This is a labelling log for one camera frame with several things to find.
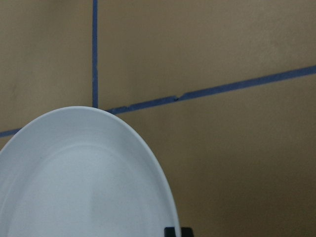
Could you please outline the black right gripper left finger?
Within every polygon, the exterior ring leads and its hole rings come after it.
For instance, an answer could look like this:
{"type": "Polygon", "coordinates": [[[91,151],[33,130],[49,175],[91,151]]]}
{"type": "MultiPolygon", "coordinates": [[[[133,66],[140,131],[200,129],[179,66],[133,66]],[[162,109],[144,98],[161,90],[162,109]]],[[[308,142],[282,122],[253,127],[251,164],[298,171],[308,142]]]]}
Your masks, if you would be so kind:
{"type": "Polygon", "coordinates": [[[164,237],[175,237],[175,227],[165,227],[164,237]]]}

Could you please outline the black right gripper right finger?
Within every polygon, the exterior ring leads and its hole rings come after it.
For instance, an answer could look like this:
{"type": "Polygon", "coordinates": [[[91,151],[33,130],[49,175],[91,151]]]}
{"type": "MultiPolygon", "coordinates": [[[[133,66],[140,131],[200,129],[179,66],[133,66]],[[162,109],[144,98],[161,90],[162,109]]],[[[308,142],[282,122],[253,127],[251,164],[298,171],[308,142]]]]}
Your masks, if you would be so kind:
{"type": "Polygon", "coordinates": [[[194,232],[191,227],[181,227],[181,237],[194,237],[194,232]]]}

